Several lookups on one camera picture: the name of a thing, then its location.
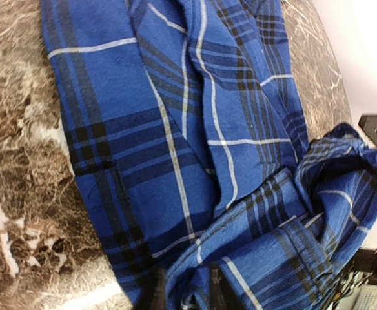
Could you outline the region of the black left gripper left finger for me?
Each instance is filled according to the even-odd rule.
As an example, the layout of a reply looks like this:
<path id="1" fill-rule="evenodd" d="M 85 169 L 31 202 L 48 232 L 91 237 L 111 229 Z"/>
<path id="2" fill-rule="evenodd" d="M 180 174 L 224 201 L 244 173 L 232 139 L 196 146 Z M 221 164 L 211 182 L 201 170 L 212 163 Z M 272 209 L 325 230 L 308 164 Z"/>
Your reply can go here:
<path id="1" fill-rule="evenodd" d="M 157 269 L 151 276 L 148 285 L 143 289 L 136 304 L 136 309 L 165 310 L 166 309 L 166 272 Z"/>

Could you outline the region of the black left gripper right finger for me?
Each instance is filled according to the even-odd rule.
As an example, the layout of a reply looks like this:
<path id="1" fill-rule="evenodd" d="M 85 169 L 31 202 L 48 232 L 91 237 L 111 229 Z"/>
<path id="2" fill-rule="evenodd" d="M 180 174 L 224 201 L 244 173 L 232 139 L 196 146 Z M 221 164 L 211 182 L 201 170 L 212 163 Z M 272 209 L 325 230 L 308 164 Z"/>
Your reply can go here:
<path id="1" fill-rule="evenodd" d="M 233 309 L 232 288 L 216 263 L 210 264 L 209 296 L 211 309 Z"/>

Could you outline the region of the blue plaid long sleeve shirt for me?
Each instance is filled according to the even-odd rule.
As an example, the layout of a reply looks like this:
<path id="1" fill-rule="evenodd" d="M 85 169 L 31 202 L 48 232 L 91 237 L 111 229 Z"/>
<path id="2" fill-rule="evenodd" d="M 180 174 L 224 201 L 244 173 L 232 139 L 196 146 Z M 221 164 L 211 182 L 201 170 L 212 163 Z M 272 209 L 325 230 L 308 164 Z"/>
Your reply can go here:
<path id="1" fill-rule="evenodd" d="M 377 150 L 310 141 L 279 1 L 43 1 L 76 184 L 133 306 L 322 309 L 377 219 Z"/>

